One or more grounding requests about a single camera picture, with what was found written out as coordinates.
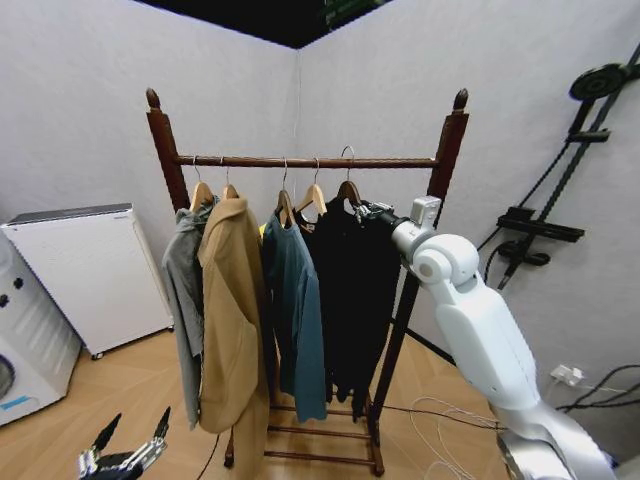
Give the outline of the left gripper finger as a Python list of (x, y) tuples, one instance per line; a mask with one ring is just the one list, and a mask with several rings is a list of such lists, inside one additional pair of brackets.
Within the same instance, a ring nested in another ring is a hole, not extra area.
[(100, 459), (101, 451), (109, 443), (121, 416), (122, 414), (118, 413), (114, 419), (99, 432), (93, 444), (87, 450), (80, 453), (78, 457), (78, 470), (80, 476), (90, 476), (99, 470), (98, 460)]
[(170, 414), (171, 407), (168, 406), (158, 422), (152, 438), (129, 456), (129, 471), (141, 470), (144, 472), (162, 455), (167, 448), (165, 437), (169, 429)]

